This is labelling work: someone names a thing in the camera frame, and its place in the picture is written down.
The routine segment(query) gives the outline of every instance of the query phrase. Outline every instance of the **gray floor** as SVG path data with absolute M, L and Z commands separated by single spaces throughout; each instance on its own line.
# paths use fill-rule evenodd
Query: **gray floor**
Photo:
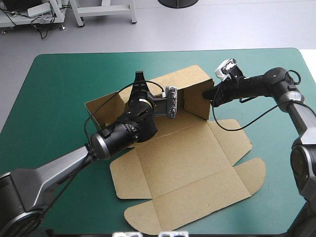
M 49 32 L 45 40 L 30 27 L 0 36 L 0 130 L 39 54 L 316 48 L 316 0 L 200 0 L 185 9 L 166 8 L 157 0 L 135 1 L 137 24 L 120 15 L 86 18 L 86 26 L 79 28 L 69 9 L 67 31 Z

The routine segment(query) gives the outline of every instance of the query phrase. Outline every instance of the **tan cardboard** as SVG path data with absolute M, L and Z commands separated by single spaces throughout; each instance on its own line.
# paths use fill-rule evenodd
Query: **tan cardboard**
M 119 198 L 152 199 L 124 213 L 132 227 L 150 235 L 174 230 L 251 197 L 266 175 L 260 158 L 233 167 L 252 145 L 243 131 L 226 132 L 207 121 L 210 103 L 201 94 L 214 84 L 199 66 L 153 81 L 178 88 L 177 118 L 155 118 L 157 134 L 110 165 Z M 150 85 L 150 89 L 155 95 L 160 93 L 158 87 Z M 120 93 L 96 114 L 98 127 L 124 111 L 129 93 Z M 88 110 L 93 112 L 111 95 L 86 103 Z M 108 113 L 112 116 L 104 119 Z M 240 127 L 235 120 L 220 122 L 228 128 Z

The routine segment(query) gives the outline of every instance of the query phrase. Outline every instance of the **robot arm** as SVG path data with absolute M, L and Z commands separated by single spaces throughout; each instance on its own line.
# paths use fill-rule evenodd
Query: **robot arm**
M 174 118 L 177 89 L 167 87 L 162 98 L 149 91 L 143 72 L 136 72 L 128 110 L 96 132 L 83 146 L 35 169 L 19 168 L 0 175 L 0 237 L 23 237 L 42 222 L 58 185 L 97 159 L 110 159 L 157 132 L 154 116 Z
M 316 236 L 316 114 L 304 104 L 304 96 L 284 68 L 274 68 L 265 74 L 246 78 L 236 61 L 224 61 L 215 71 L 222 80 L 212 90 L 203 93 L 213 107 L 239 99 L 245 102 L 258 96 L 272 97 L 278 107 L 290 115 L 299 134 L 291 152 L 291 166 L 298 191 L 307 201 L 289 229 L 289 236 Z

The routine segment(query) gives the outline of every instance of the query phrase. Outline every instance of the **wire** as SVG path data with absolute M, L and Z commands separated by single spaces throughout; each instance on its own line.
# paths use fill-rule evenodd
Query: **wire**
M 9 20 L 14 24 L 14 26 L 17 26 L 14 21 L 11 19 L 11 17 L 8 16 L 8 12 L 6 12 L 4 9 L 0 8 L 0 10 L 9 18 Z
M 298 82 L 294 81 L 294 79 L 290 76 L 290 72 L 296 74 L 296 76 L 297 76 L 297 78 L 298 78 Z M 285 76 L 286 76 L 286 77 L 289 77 L 290 80 L 293 81 L 294 85 L 299 85 L 299 84 L 301 83 L 301 81 L 302 81 L 301 75 L 300 75 L 297 71 L 295 71 L 295 70 L 288 70 L 288 71 L 285 73 Z
M 113 99 L 117 94 L 119 94 L 120 92 L 122 92 L 123 90 L 125 90 L 126 88 L 128 88 L 129 86 L 131 85 L 135 85 L 135 84 L 140 84 L 142 82 L 147 82 L 147 83 L 152 83 L 152 84 L 155 84 L 157 86 L 159 86 L 161 88 L 161 90 L 164 92 L 163 88 L 161 85 L 159 85 L 158 83 L 156 82 L 153 82 L 153 81 L 137 81 L 137 82 L 133 82 L 127 86 L 125 86 L 124 88 L 122 88 L 121 90 L 119 90 L 118 92 L 116 92 L 113 96 L 111 96 L 108 100 L 106 100 L 105 102 L 103 102 L 95 112 L 93 112 L 89 117 L 88 119 L 84 122 L 84 132 L 89 140 L 89 144 L 90 144 L 90 139 L 89 139 L 89 136 L 88 136 L 88 133 L 86 131 L 86 125 L 88 123 L 88 121 L 92 118 L 92 116 L 98 112 L 106 103 L 108 103 L 111 99 Z M 67 182 L 67 184 L 63 187 L 63 189 L 58 193 L 58 195 L 54 198 L 54 200 L 48 205 L 48 207 L 46 208 L 46 210 L 43 212 L 43 216 L 53 207 L 53 205 L 55 204 L 55 202 L 60 198 L 60 196 L 64 193 L 64 191 L 69 187 L 69 185 L 73 182 L 73 180 L 75 179 L 75 177 L 77 176 L 77 174 L 81 171 L 81 169 L 83 168 L 84 164 L 86 163 L 86 161 L 88 160 L 89 158 L 89 155 L 90 152 L 88 152 L 88 154 L 84 157 L 84 159 L 82 160 L 79 168 L 72 174 L 70 180 Z
M 41 18 L 41 17 L 38 17 L 38 18 L 35 18 L 34 20 L 32 20 L 32 21 L 31 21 L 31 25 L 33 25 L 34 28 L 39 32 L 40 38 L 43 40 L 43 39 L 45 39 L 45 38 L 47 37 L 48 32 L 49 32 L 50 30 L 52 30 L 51 26 L 52 26 L 52 24 L 54 24 L 54 22 L 55 22 L 56 14 L 54 14 L 54 15 L 52 16 L 52 18 L 50 19 L 50 22 L 49 22 L 49 24 L 48 24 L 48 26 L 47 26 L 47 28 L 46 28 L 46 33 L 45 33 L 44 36 L 43 36 L 43 34 L 42 34 L 42 31 L 40 30 L 41 28 L 38 28 L 37 26 L 35 26 L 35 25 L 33 24 L 33 22 L 34 22 L 35 20 L 39 19 L 39 18 Z
M 72 183 L 72 181 L 75 179 L 76 175 L 79 173 L 79 171 L 83 168 L 84 164 L 86 163 L 86 161 L 89 158 L 89 153 L 84 157 L 84 159 L 82 160 L 79 168 L 72 174 L 70 180 L 68 181 L 68 183 L 63 187 L 63 189 L 58 193 L 58 195 L 54 198 L 54 200 L 48 205 L 48 207 L 46 208 L 46 210 L 43 212 L 43 216 L 53 207 L 53 205 L 55 204 L 55 202 L 60 198 L 60 196 L 64 193 L 64 191 L 69 187 L 69 185 Z
M 142 81 L 136 81 L 136 82 L 133 82 L 131 84 L 128 84 L 127 86 L 123 87 L 121 90 L 117 91 L 114 95 L 112 95 L 109 99 L 107 99 L 106 101 L 104 101 L 93 113 L 90 114 L 90 116 L 86 119 L 86 121 L 84 122 L 84 133 L 85 135 L 87 136 L 87 139 L 88 139 L 88 144 L 89 144 L 89 147 L 91 147 L 91 141 L 90 141 L 90 136 L 89 136 L 89 133 L 87 131 L 87 124 L 89 122 L 90 119 L 92 119 L 92 117 L 104 106 L 106 105 L 110 100 L 112 100 L 115 96 L 117 96 L 119 93 L 121 93 L 123 90 L 125 90 L 126 88 L 128 88 L 129 86 L 131 85 L 136 85 L 136 84 L 140 84 L 142 82 L 147 82 L 147 83 L 152 83 L 152 84 L 155 84 L 156 86 L 158 86 L 162 92 L 164 92 L 164 89 L 162 88 L 161 85 L 159 85 L 158 83 L 154 82 L 154 81 L 150 81 L 150 80 L 142 80 Z
M 294 70 L 289 70 L 287 71 L 288 72 L 293 72 L 295 73 L 298 78 L 299 78 L 299 81 L 297 82 L 298 84 L 301 83 L 302 79 L 301 79 L 301 76 L 298 74 L 298 72 L 294 71 Z M 219 84 L 218 88 L 217 88 L 217 91 L 215 93 L 215 96 L 214 96 L 214 100 L 217 98 L 217 95 L 218 95 L 218 92 L 220 90 L 220 87 L 221 87 L 221 83 Z M 243 130 L 244 128 L 247 128 L 248 126 L 252 125 L 254 122 L 256 122 L 257 120 L 259 120 L 260 118 L 262 118 L 264 115 L 266 115 L 267 113 L 271 112 L 272 110 L 274 110 L 275 108 L 285 104 L 285 103 L 293 103 L 293 104 L 298 104 L 298 105 L 301 105 L 301 106 L 304 106 L 306 108 L 308 108 L 313 114 L 314 116 L 316 117 L 316 113 L 315 111 L 309 107 L 308 105 L 305 105 L 304 103 L 300 102 L 300 101 L 294 101 L 294 100 L 289 100 L 289 101 L 283 101 L 281 103 L 278 103 L 277 105 L 273 106 L 272 108 L 270 108 L 269 110 L 265 111 L 263 114 L 261 114 L 260 116 L 258 116 L 257 118 L 255 118 L 253 121 L 251 121 L 250 123 L 246 124 L 245 126 L 241 127 L 241 128 L 236 128 L 236 129 L 228 129 L 228 128 L 225 128 L 223 127 L 219 121 L 217 120 L 216 116 L 215 116 L 215 111 L 214 111 L 214 106 L 212 106 L 212 112 L 213 112 L 213 117 L 214 117 L 214 120 L 216 122 L 216 124 L 223 130 L 225 131 L 229 131 L 229 132 L 235 132 L 235 131 L 240 131 L 240 130 Z

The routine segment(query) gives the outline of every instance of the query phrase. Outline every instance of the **green mat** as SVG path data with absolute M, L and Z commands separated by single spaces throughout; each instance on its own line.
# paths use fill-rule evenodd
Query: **green mat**
M 300 52 L 293 48 L 40 55 L 34 60 L 0 134 L 0 173 L 40 166 L 82 146 L 86 142 L 84 103 L 132 82 L 136 70 L 143 70 L 146 79 L 152 79 L 198 64 L 215 77 L 217 66 L 231 57 L 237 59 L 247 76 L 260 75 L 274 67 L 298 71 L 302 76 L 299 89 L 308 105 L 316 108 L 316 85 Z M 273 99 L 263 97 L 246 104 L 234 101 L 217 108 L 215 113 L 219 119 L 234 118 L 243 125 L 274 105 Z M 192 234 L 270 234 L 285 232 L 294 220 L 304 200 L 298 194 L 290 168 L 291 145 L 297 133 L 289 116 L 274 110 L 245 132 L 253 149 L 241 162 L 254 157 L 265 160 L 267 178 L 262 189 L 182 230 Z M 132 231 L 123 217 L 124 210 L 143 200 L 117 198 L 109 163 L 98 161 L 84 169 L 42 226 L 51 227 L 56 233 Z

